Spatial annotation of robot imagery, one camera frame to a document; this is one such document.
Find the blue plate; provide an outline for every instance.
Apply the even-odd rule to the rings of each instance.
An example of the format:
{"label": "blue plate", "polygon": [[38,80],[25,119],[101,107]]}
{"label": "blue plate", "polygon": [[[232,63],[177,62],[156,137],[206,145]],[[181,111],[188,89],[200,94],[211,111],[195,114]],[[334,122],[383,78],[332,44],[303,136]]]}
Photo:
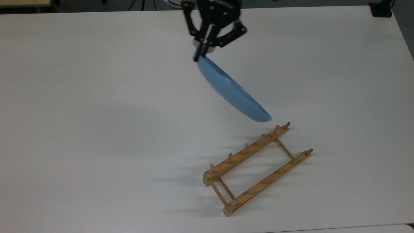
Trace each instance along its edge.
{"label": "blue plate", "polygon": [[200,56],[197,64],[210,85],[241,113],[258,122],[267,122],[272,119],[249,93],[208,57]]}

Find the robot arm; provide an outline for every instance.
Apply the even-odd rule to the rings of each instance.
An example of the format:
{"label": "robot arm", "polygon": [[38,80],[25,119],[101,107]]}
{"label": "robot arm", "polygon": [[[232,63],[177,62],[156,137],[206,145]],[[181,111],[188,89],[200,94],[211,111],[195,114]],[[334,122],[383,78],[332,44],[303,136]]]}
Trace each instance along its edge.
{"label": "robot arm", "polygon": [[[199,56],[204,57],[207,52],[212,52],[214,47],[224,47],[247,32],[239,19],[241,0],[197,0],[197,5],[202,18],[200,30],[196,29],[191,19],[191,12],[195,7],[194,1],[181,2],[188,30],[190,35],[194,36],[197,47],[193,58],[195,62],[198,61]],[[221,29],[231,23],[233,23],[233,30],[217,37]]]}

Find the white table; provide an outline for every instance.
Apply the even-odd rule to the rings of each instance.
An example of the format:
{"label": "white table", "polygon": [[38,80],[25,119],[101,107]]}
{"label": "white table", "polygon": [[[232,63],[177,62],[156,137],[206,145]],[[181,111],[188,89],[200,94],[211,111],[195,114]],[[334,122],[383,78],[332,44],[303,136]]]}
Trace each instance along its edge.
{"label": "white table", "polygon": [[[369,8],[243,10],[209,57],[273,117],[232,108],[181,12],[0,15],[0,232],[270,232],[414,222],[414,62]],[[276,124],[311,157],[226,218],[202,174]],[[287,158],[224,177],[238,195]]]}
{"label": "white table", "polygon": [[300,233],[413,233],[408,225],[364,226],[323,230],[300,231]]}

